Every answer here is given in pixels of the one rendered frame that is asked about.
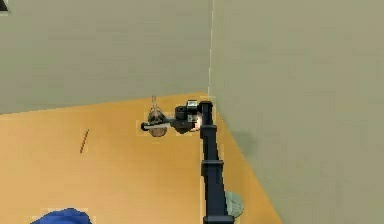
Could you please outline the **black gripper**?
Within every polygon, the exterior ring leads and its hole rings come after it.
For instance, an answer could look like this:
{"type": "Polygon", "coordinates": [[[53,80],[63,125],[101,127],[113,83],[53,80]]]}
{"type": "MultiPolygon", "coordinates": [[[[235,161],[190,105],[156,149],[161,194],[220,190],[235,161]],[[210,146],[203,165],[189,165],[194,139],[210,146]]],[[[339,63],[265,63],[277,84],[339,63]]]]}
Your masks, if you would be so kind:
{"type": "MultiPolygon", "coordinates": [[[[171,126],[179,133],[184,134],[186,132],[194,131],[197,123],[197,112],[196,106],[177,106],[175,108],[175,116],[171,121],[171,126]]],[[[141,129],[143,131],[149,131],[151,129],[162,129],[168,128],[169,123],[163,124],[149,124],[143,122],[141,129]]]]}

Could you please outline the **grey plate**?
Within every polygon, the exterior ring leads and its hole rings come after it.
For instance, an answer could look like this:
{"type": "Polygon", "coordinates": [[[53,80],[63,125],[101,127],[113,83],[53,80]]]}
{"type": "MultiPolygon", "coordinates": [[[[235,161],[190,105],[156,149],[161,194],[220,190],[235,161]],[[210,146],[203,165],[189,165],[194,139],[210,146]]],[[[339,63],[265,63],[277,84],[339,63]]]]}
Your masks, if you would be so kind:
{"type": "Polygon", "coordinates": [[[226,191],[227,212],[234,218],[238,218],[244,211],[244,203],[241,196],[232,191],[226,191]]]}

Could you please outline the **thin red stick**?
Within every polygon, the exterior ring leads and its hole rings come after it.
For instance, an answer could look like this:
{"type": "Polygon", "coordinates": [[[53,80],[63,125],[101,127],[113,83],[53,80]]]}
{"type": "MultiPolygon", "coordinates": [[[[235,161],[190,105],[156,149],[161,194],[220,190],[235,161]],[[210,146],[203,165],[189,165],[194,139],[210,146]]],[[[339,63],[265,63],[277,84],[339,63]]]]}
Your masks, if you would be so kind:
{"type": "Polygon", "coordinates": [[[82,154],[83,153],[83,150],[84,150],[84,147],[85,147],[85,144],[86,144],[86,141],[87,141],[87,137],[88,137],[88,134],[89,134],[89,129],[87,129],[85,131],[85,134],[83,136],[83,140],[81,142],[81,146],[80,146],[80,150],[79,150],[79,153],[82,154]]]}

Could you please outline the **blue cloth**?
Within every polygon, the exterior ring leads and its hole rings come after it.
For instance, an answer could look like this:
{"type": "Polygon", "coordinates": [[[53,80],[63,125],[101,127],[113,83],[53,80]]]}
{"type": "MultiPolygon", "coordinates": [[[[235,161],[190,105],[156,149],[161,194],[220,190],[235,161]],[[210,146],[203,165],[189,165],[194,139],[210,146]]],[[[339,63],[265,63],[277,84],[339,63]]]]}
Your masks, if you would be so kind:
{"type": "Polygon", "coordinates": [[[74,208],[52,211],[30,224],[92,224],[86,212],[74,208]]]}

